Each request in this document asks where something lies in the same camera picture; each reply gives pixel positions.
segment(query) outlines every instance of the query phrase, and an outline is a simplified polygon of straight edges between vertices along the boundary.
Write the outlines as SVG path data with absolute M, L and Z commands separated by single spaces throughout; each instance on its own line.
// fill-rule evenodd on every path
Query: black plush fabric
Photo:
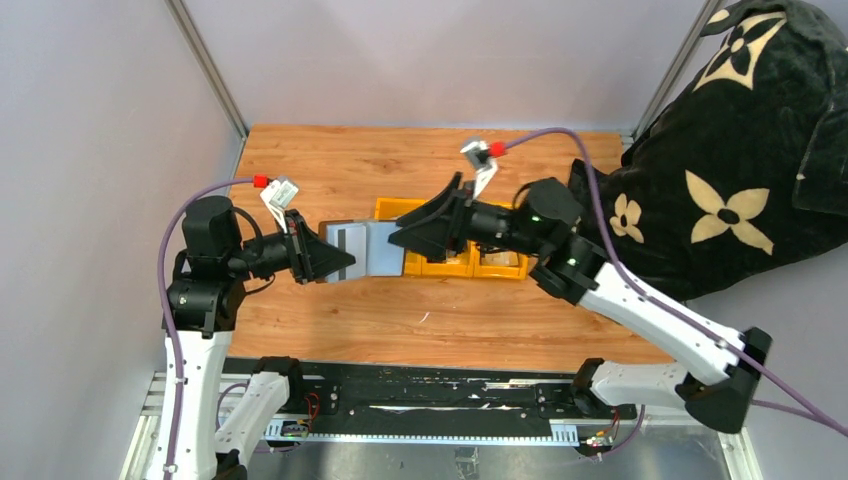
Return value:
M 685 300 L 848 242 L 848 41 L 816 7 L 742 1 L 720 50 L 600 175 L 627 265 Z M 569 188 L 591 210 L 585 164 Z M 580 233 L 600 244 L 593 215 Z

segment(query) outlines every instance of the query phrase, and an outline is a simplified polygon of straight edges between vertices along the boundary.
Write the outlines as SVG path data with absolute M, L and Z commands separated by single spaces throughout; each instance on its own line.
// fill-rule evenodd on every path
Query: wooden tabletop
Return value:
M 522 133 L 258 125 L 237 176 L 292 178 L 301 191 L 291 207 L 317 232 L 321 221 L 371 218 L 377 197 L 429 199 L 455 171 L 469 177 L 470 165 L 458 150 L 472 135 L 491 142 Z M 619 165 L 618 135 L 583 138 L 598 168 Z M 538 178 L 565 182 L 577 156 L 575 145 L 561 135 L 516 147 L 499 160 L 500 172 L 483 199 L 511 201 L 521 185 Z M 265 233 L 274 230 L 258 190 L 236 186 L 231 197 Z M 250 232 L 245 224 L 242 229 Z M 635 334 L 549 297 L 530 279 L 368 278 L 303 286 L 287 272 L 278 277 L 271 288 L 245 300 L 231 355 L 556 371 L 574 371 L 589 357 L 669 361 Z

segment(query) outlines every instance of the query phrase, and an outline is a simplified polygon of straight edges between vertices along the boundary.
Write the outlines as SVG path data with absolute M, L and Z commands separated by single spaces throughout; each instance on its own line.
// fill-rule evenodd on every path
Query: metal frame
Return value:
M 639 135 L 647 130 L 651 122 L 654 121 L 660 110 L 662 110 L 669 93 L 671 93 L 671 90 L 680 79 L 680 74 L 689 65 L 692 55 L 701 43 L 701 30 L 710 18 L 724 7 L 725 3 L 727 3 L 727 0 L 706 0 L 704 2 L 704 6 L 701 8 L 698 16 L 695 17 L 695 22 L 683 39 L 683 43 L 671 61 L 671 65 L 668 67 L 668 71 L 666 71 L 657 91 L 654 93 L 653 98 L 651 98 L 650 103 L 648 103 L 648 108 L 645 109 L 645 113 L 642 114 L 642 118 L 636 124 L 636 129 L 632 134 L 633 138 L 638 138 Z
M 206 75 L 212 91 L 218 97 L 218 101 L 221 103 L 221 108 L 224 109 L 227 119 L 239 137 L 241 137 L 242 143 L 244 143 L 247 141 L 247 134 L 250 132 L 250 129 L 244 121 L 244 117 L 242 117 L 233 96 L 227 89 L 227 85 L 224 83 L 218 67 L 215 66 L 215 62 L 212 60 L 206 44 L 203 43 L 203 38 L 200 36 L 197 26 L 192 20 L 188 8 L 185 6 L 185 2 L 183 0 L 165 0 L 165 4 L 168 5 L 168 9 L 174 16 L 174 21 L 177 22 L 180 31 L 183 32 L 186 42 L 191 48 L 192 53 L 194 53 L 197 63 L 200 65 L 200 69 L 203 70 L 203 74 Z

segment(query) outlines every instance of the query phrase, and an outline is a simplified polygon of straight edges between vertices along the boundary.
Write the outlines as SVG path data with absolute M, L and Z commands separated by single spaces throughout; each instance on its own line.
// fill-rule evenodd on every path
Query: beige flower pattern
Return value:
M 642 207 L 635 200 L 627 201 L 627 195 L 622 193 L 615 200 L 615 216 L 610 217 L 612 231 L 619 237 L 630 235 L 637 243 L 645 243 L 642 231 L 636 226 L 642 216 Z
M 742 190 L 725 203 L 710 184 L 688 170 L 686 186 L 692 200 L 706 213 L 692 228 L 692 243 L 703 242 L 730 230 L 740 242 L 772 254 L 774 243 L 750 222 L 766 207 L 767 188 Z

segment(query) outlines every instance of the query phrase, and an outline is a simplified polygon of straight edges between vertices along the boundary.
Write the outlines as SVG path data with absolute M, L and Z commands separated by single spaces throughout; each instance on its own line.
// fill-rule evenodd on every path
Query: black flower center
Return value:
M 716 216 L 728 225 L 736 225 L 739 223 L 739 215 L 729 208 L 722 208 L 718 211 Z

